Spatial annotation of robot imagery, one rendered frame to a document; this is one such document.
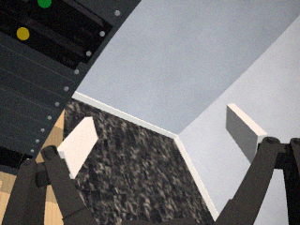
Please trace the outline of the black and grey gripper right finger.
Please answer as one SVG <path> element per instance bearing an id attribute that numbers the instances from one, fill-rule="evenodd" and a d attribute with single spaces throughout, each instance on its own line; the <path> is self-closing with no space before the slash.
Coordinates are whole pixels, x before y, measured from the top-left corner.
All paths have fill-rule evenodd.
<path id="1" fill-rule="evenodd" d="M 283 170 L 289 225 L 300 225 L 300 138 L 280 143 L 268 137 L 234 104 L 227 104 L 226 129 L 250 166 L 213 225 L 253 225 L 274 169 Z"/>

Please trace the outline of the dark grey server rack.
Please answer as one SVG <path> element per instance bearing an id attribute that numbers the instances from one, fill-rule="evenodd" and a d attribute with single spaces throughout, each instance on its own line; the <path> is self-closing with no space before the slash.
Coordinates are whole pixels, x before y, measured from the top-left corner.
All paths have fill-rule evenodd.
<path id="1" fill-rule="evenodd" d="M 0 172 L 17 175 L 25 160 L 37 158 L 83 78 L 141 1 L 0 0 Z"/>

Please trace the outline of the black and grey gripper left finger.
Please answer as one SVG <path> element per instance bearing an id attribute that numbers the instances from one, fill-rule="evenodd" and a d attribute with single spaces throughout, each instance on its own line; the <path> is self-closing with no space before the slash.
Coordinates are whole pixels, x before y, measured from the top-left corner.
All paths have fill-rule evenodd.
<path id="1" fill-rule="evenodd" d="M 97 139 L 92 117 L 85 117 L 58 148 L 48 145 L 40 150 L 44 162 L 37 163 L 34 158 L 25 160 L 16 176 L 1 225 L 44 225 L 49 185 L 64 225 L 97 225 L 71 180 Z"/>

